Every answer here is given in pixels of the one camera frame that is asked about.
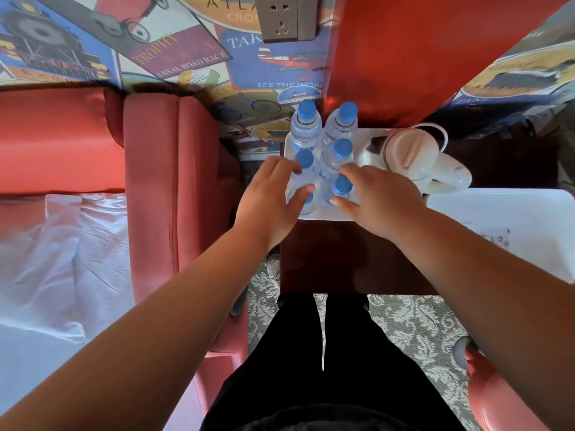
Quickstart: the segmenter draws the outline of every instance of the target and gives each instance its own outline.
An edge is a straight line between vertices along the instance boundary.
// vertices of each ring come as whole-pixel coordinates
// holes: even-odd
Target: person's left hand
[[[234,229],[261,239],[269,251],[279,244],[296,224],[313,184],[300,187],[286,204],[285,191],[291,173],[301,172],[298,162],[268,157],[241,197]]]

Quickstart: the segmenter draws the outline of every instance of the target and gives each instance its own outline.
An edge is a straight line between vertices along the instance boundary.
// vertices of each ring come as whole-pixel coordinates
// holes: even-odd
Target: floor
[[[262,264],[249,284],[250,352],[276,314],[278,294]],[[323,324],[327,296],[315,298]],[[481,431],[467,402],[467,377],[451,356],[451,347],[466,331],[442,298],[371,295],[369,300],[371,317],[391,341],[421,366],[464,427]]]

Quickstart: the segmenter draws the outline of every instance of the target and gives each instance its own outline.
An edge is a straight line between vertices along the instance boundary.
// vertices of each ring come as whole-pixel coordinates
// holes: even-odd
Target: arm
[[[390,239],[433,284],[525,403],[553,430],[575,424],[575,289],[428,209],[405,177],[345,166],[359,206],[342,211]]]
[[[234,227],[0,418],[0,430],[162,430],[229,310],[313,187],[286,205],[296,162],[268,159]]]

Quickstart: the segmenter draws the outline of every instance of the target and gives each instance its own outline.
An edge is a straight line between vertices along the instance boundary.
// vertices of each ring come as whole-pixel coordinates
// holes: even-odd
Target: wall outlet
[[[315,39],[318,0],[306,1],[302,4],[302,0],[255,0],[263,41],[280,43]]]

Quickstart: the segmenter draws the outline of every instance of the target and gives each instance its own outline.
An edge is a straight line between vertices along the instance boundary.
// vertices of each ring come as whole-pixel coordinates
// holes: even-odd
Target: red wall
[[[569,0],[337,0],[324,117],[344,101],[360,126],[409,126]]]

